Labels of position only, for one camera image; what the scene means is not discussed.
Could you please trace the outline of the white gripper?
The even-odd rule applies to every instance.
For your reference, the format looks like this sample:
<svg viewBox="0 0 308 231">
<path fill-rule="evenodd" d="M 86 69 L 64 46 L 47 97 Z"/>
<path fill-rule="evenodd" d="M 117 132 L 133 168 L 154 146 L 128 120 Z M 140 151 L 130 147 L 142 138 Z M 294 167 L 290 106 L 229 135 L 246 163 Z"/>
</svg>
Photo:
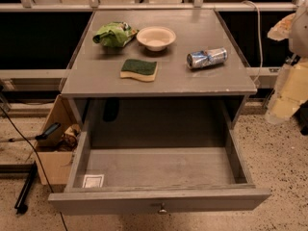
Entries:
<svg viewBox="0 0 308 231">
<path fill-rule="evenodd" d="M 289 38 L 289 49 L 301 58 L 308 57 L 308 7 L 301 5 L 278 21 L 268 32 L 268 38 Z M 279 71 L 274 93 L 265 115 L 267 122 L 279 124 L 289 120 L 308 100 L 308 62 L 284 64 Z"/>
</svg>

